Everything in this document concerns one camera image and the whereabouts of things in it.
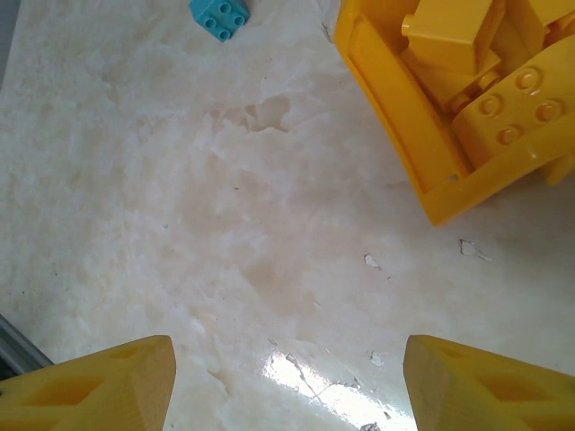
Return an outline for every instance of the yellow lego brick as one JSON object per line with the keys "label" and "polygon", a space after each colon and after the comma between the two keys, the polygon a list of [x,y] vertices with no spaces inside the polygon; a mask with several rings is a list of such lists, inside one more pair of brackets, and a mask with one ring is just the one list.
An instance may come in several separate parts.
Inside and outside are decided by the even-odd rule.
{"label": "yellow lego brick", "polygon": [[430,336],[407,341],[403,374],[419,431],[575,429],[575,377]]}
{"label": "yellow lego brick", "polygon": [[504,14],[505,0],[420,0],[402,35],[423,65],[476,75]]}
{"label": "yellow lego brick", "polygon": [[553,23],[558,22],[562,36],[575,32],[574,12],[575,0],[509,0],[507,6],[509,18],[533,56],[544,48]]}
{"label": "yellow lego brick", "polygon": [[0,430],[161,430],[174,379],[170,338],[140,339],[0,382]]}
{"label": "yellow lego brick", "polygon": [[[453,121],[453,130],[477,168],[511,146],[525,146],[536,130],[558,128],[571,143],[575,133],[575,36],[561,40],[533,57],[516,72],[465,107]],[[550,140],[533,158],[555,155],[560,142]]]}
{"label": "yellow lego brick", "polygon": [[429,97],[446,112],[459,112],[471,101],[473,92],[484,92],[501,79],[496,70],[501,61],[491,50],[476,75],[424,66],[409,48],[402,53],[402,60]]}

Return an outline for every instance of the yellow 3d-printed part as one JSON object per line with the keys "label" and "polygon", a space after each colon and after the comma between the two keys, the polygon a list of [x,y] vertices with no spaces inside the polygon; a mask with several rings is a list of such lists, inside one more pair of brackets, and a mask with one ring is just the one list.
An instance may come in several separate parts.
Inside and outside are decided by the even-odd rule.
{"label": "yellow 3d-printed part", "polygon": [[[342,3],[333,40],[384,123],[431,223],[443,224],[532,171],[543,169],[549,184],[557,184],[572,172],[575,36],[531,58],[506,15],[491,44],[500,59],[502,81],[486,88],[489,95],[506,98],[505,106],[529,100],[526,106],[530,108],[493,114],[493,103],[484,103],[481,109],[487,114],[483,115],[493,116],[490,128],[475,130],[475,136],[457,136],[452,126],[454,113],[440,106],[448,99],[446,94],[454,91],[438,92],[433,101],[427,96],[430,88],[424,90],[425,85],[418,83],[402,61],[401,54],[408,48],[401,34],[403,18],[415,14],[418,4],[418,0],[347,0]],[[462,22],[467,18],[460,17]],[[511,89],[509,82],[518,76],[514,74],[525,74],[529,65],[536,73],[522,78],[525,89]],[[544,92],[526,93],[536,76],[544,78]],[[477,112],[484,96],[470,92],[472,103],[464,111]],[[540,100],[543,96],[549,101]],[[492,133],[499,115],[511,127]],[[537,127],[528,126],[534,121]]]}
{"label": "yellow 3d-printed part", "polygon": [[411,336],[403,374],[419,431],[571,431],[575,377]]}
{"label": "yellow 3d-printed part", "polygon": [[172,341],[140,339],[0,382],[1,431],[159,431],[176,374]]}
{"label": "yellow 3d-printed part", "polygon": [[402,35],[425,66],[475,75],[505,12],[505,0],[420,0]]}

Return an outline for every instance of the marble surface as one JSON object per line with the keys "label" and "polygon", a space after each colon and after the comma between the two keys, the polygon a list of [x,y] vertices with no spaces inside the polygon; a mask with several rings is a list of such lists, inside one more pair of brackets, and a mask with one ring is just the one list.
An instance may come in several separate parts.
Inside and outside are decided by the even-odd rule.
{"label": "marble surface", "polygon": [[57,362],[172,336],[167,430],[413,430],[414,333],[575,374],[573,178],[432,228],[314,2],[251,8],[221,44],[185,2],[22,1],[0,312]]}

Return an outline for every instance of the lego stud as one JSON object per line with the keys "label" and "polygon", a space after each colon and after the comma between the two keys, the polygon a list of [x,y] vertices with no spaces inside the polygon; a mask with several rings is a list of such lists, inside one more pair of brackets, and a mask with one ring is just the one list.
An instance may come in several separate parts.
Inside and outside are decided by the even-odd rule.
{"label": "lego stud", "polygon": [[521,131],[515,126],[506,126],[497,134],[497,142],[501,145],[509,145],[519,139]]}
{"label": "lego stud", "polygon": [[218,34],[217,34],[217,38],[220,39],[222,42],[224,40],[228,40],[232,37],[232,35],[230,34],[230,32],[228,30],[221,30]]}
{"label": "lego stud", "polygon": [[501,80],[500,74],[490,70],[487,74],[482,76],[482,78],[479,80],[477,84],[479,85],[479,88],[482,89],[482,92],[486,92],[500,80]]}
{"label": "lego stud", "polygon": [[228,2],[223,2],[219,6],[219,12],[221,13],[230,13],[232,12],[232,6]]}
{"label": "lego stud", "polygon": [[405,15],[402,22],[402,36],[407,37],[410,34],[410,27],[413,24],[414,16],[411,14]]}
{"label": "lego stud", "polygon": [[563,108],[558,101],[544,101],[535,109],[535,119],[542,123],[549,123],[558,119]]}
{"label": "lego stud", "polygon": [[479,111],[481,114],[490,119],[497,117],[502,110],[503,100],[497,94],[491,94],[479,103]]}
{"label": "lego stud", "polygon": [[515,78],[515,86],[522,92],[534,92],[543,81],[543,75],[533,67],[527,67]]}

